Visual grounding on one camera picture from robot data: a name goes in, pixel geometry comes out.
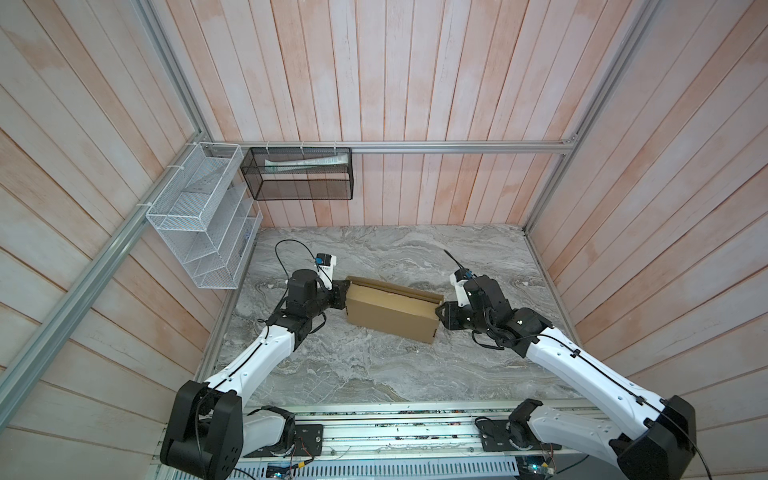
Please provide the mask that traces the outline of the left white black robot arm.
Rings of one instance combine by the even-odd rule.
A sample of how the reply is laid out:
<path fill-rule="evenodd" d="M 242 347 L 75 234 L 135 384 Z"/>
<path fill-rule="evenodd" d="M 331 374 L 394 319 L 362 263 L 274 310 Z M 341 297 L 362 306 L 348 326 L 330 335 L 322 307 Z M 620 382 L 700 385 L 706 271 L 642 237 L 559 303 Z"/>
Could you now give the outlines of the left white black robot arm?
<path fill-rule="evenodd" d="M 277 406 L 251 411 L 245 404 L 272 370 L 316 331 L 328 309 L 346 308 L 351 282 L 332 280 L 324 268 L 300 269 L 265 327 L 230 364 L 177 392 L 160 450 L 162 464 L 201 479 L 226 479 L 240 458 L 257 450 L 290 454 L 295 415 Z"/>

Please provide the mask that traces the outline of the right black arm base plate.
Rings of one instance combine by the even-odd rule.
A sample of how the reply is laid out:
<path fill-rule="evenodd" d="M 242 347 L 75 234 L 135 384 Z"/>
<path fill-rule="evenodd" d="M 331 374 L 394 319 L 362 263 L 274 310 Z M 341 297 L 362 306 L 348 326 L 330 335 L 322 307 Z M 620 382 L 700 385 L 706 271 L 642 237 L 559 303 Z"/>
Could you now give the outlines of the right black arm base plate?
<path fill-rule="evenodd" d="M 559 444 L 542 443 L 537 440 L 528 427 L 511 423 L 508 420 L 494 420 L 486 416 L 474 419 L 482 449 L 484 452 L 509 452 L 561 450 Z"/>

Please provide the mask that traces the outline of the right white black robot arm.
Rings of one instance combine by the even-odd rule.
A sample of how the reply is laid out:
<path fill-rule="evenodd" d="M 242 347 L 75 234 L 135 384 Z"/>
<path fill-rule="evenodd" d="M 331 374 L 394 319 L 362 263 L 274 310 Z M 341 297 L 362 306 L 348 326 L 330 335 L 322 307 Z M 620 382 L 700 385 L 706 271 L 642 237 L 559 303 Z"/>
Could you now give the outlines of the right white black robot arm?
<path fill-rule="evenodd" d="M 698 452 L 694 407 L 663 398 L 605 366 L 530 308 L 513 308 L 498 282 L 460 267 L 449 277 L 456 298 L 435 312 L 448 330 L 490 338 L 574 388 L 603 414 L 598 421 L 526 399 L 505 420 L 478 417 L 484 448 L 528 451 L 560 445 L 600 459 L 629 479 L 679 479 Z"/>

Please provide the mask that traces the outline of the brown cardboard box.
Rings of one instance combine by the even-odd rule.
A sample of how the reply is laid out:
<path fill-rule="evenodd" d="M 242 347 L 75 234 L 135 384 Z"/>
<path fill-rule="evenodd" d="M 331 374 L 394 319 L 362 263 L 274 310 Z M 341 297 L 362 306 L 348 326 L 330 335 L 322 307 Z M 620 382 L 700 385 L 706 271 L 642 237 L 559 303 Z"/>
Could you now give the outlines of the brown cardboard box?
<path fill-rule="evenodd" d="M 355 326 L 432 344 L 440 321 L 435 313 L 444 297 L 363 277 L 348 276 L 347 321 Z"/>

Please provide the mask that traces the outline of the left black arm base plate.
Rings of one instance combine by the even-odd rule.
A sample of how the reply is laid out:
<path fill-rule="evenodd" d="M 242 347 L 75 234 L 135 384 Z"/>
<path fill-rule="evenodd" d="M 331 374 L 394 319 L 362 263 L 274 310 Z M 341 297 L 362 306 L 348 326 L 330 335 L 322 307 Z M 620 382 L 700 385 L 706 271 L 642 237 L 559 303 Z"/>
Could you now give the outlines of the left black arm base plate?
<path fill-rule="evenodd" d="M 245 458 L 272 458 L 304 456 L 317 457 L 322 453 L 324 426 L 319 423 L 299 424 L 292 430 L 292 436 L 277 445 L 245 451 Z"/>

